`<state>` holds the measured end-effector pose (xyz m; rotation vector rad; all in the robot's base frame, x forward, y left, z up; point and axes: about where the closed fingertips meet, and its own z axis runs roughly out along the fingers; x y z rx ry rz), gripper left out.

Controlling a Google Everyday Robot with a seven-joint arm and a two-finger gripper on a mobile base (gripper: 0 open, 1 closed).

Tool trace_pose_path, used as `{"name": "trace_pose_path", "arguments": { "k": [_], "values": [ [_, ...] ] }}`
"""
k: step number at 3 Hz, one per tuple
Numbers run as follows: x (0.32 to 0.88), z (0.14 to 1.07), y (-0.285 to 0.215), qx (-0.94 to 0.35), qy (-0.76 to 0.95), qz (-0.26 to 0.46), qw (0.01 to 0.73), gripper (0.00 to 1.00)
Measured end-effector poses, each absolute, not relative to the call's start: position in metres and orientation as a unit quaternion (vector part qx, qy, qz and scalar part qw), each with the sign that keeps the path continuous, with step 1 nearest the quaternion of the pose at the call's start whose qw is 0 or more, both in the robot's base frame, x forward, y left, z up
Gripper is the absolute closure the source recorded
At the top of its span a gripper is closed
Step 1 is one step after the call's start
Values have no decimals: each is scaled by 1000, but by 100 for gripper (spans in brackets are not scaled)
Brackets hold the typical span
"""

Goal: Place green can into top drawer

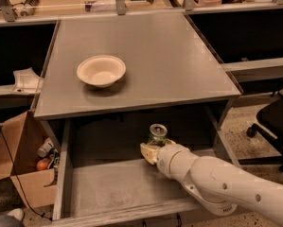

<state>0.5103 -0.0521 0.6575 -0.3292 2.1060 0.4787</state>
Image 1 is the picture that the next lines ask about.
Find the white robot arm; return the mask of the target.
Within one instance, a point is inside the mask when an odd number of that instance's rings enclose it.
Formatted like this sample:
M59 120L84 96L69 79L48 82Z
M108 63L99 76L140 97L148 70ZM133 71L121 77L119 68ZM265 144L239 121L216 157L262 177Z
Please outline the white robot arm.
M174 142L140 145L144 158L205 209L227 216L242 206L283 227L283 185L252 175L211 156L198 156Z

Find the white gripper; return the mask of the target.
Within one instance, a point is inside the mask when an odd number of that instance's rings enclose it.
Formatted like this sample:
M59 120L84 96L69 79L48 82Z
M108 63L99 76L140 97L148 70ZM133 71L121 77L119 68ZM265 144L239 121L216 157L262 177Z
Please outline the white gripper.
M188 148L178 145L170 139L167 139L166 145L161 148L141 143L140 151L148 163L157 164L161 173L174 180L183 180L193 163L198 159L198 156Z

